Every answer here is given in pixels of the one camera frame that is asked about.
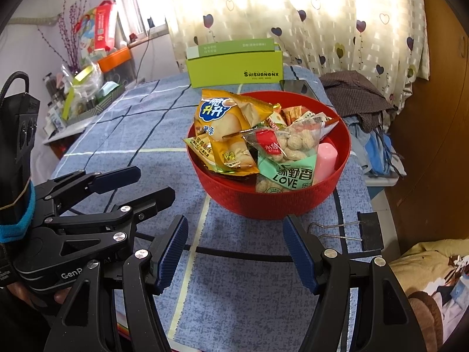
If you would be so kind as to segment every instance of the orange box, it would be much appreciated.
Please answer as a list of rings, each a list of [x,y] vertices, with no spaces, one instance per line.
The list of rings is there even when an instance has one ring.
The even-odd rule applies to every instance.
[[[98,61],[98,65],[102,72],[108,72],[131,59],[132,54],[130,53],[129,48],[125,47],[102,58]]]

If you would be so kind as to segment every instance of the bed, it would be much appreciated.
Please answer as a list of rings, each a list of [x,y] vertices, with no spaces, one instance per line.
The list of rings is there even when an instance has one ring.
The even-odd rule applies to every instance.
[[[325,104],[331,104],[309,70],[284,68],[285,79],[305,79]],[[235,93],[279,90],[278,84],[214,86]],[[189,222],[189,251],[184,251],[172,285],[155,297],[163,328],[176,342],[206,352],[298,350],[313,314],[317,297],[304,288],[293,263],[225,258],[196,253],[196,247],[252,254],[288,255],[281,221],[256,221],[233,214],[207,196],[200,185],[182,139],[192,123],[201,89],[191,88],[186,73],[139,85],[127,91],[94,120],[62,158],[53,177],[78,169],[109,171],[136,165],[142,178],[136,184],[103,195],[92,195],[75,209],[101,213],[113,204],[152,190],[171,186],[172,207],[142,222],[139,231],[160,235],[177,214]],[[332,225],[357,220],[370,212],[363,174],[351,155],[336,190],[316,209],[302,216]],[[321,229],[315,234],[360,237],[358,225]],[[361,242],[323,237],[325,247],[370,260],[376,251],[363,251]],[[142,239],[135,249],[148,246]],[[116,291],[123,319],[122,293]],[[349,349],[355,320],[357,291],[350,293],[348,325],[340,351]]]

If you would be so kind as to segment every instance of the green box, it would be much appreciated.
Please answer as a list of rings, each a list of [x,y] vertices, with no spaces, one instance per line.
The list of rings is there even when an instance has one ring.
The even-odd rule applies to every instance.
[[[276,83],[283,79],[283,58],[272,38],[208,43],[187,49],[193,87]]]

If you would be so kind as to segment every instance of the snack bag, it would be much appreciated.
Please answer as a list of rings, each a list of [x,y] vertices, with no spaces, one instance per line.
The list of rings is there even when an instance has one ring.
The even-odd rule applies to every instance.
[[[232,137],[227,144],[210,142],[208,134],[189,137],[184,139],[184,142],[212,172],[240,177],[259,173],[259,169],[241,136]]]
[[[294,119],[296,115],[298,115],[300,112],[304,111],[304,107],[302,106],[297,106],[297,107],[290,107],[286,108],[287,112],[290,112],[289,110],[292,110],[290,112],[290,117],[289,119]],[[301,115],[298,119],[294,120],[293,123],[297,123],[299,121],[302,121],[304,119],[310,119],[313,118],[316,123],[321,123],[321,137],[320,139],[323,140],[329,133],[335,128],[337,123],[339,123],[339,118],[329,118],[326,114],[323,112],[320,112],[318,114],[315,114],[311,111],[306,111],[304,112],[303,115]]]
[[[99,6],[84,14],[74,27],[79,39],[79,62],[85,66],[86,58],[98,61],[114,47],[117,22],[117,5],[104,0]]]
[[[184,142],[196,153],[196,155],[203,161],[207,168],[214,172],[222,172],[217,169],[215,158],[213,157],[212,145],[208,134],[201,134],[199,136],[189,137],[184,139]]]
[[[253,128],[273,112],[270,103],[223,90],[202,90],[194,115],[197,135],[207,132],[220,142],[224,136]]]
[[[243,175],[259,173],[256,162],[241,135],[229,136],[221,142],[213,140],[210,136],[209,138],[218,167],[228,168],[228,172],[235,169],[236,172],[243,172]]]
[[[257,193],[284,193],[289,192],[290,189],[285,188],[261,174],[257,175],[256,179],[256,192]]]
[[[306,107],[294,106],[294,107],[284,108],[283,109],[283,114],[285,115],[287,125],[290,126],[296,120],[301,118],[303,115],[305,115],[305,117],[308,117],[308,115],[311,116],[312,113]]]
[[[297,190],[313,184],[320,123],[306,119],[284,130],[258,128],[243,134],[259,151],[260,174],[284,188]]]
[[[273,105],[273,113],[264,122],[264,127],[270,127],[273,129],[282,129],[287,127],[287,123],[282,116],[282,106],[277,103]]]

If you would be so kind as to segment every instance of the plastic bag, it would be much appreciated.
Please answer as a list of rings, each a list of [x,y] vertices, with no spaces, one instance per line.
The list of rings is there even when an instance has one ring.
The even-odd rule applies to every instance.
[[[257,175],[257,179],[256,179],[256,192],[257,193],[285,193],[289,191],[290,189],[285,188],[277,184],[276,182],[273,182],[267,177],[264,177],[261,174]]]
[[[313,119],[317,123],[321,123],[321,137],[323,140],[339,123],[339,118],[329,118],[323,112],[315,114],[303,106],[288,107],[283,109],[283,114],[288,125],[303,121],[305,119]]]
[[[95,95],[103,86],[103,73],[97,63],[87,60],[85,67],[77,76],[73,76],[67,66],[62,65],[65,84],[69,92],[65,100],[62,118],[69,120],[92,109],[95,106]]]
[[[257,128],[243,134],[258,151],[260,174],[290,190],[311,186],[314,179],[321,124],[305,119],[275,131]]]

